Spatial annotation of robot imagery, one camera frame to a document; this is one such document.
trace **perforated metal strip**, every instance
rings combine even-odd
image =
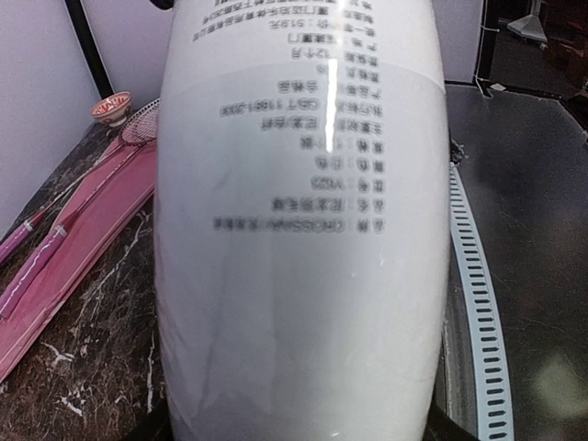
[[[450,169],[451,237],[469,320],[478,403],[478,438],[514,441],[508,365],[491,272],[457,168]]]

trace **bowl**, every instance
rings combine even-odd
[[[130,93],[118,92],[103,99],[92,109],[92,116],[102,124],[118,127],[127,120],[130,113]]]

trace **wall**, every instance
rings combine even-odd
[[[157,98],[173,11],[161,11],[149,0],[84,0],[83,4],[115,91],[130,91],[135,107]]]
[[[4,1],[0,237],[92,123],[98,100],[63,1]]]
[[[471,82],[478,60],[484,0],[433,0],[447,80]]]

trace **white container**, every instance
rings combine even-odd
[[[176,439],[421,439],[447,146],[429,1],[176,2],[156,208]]]

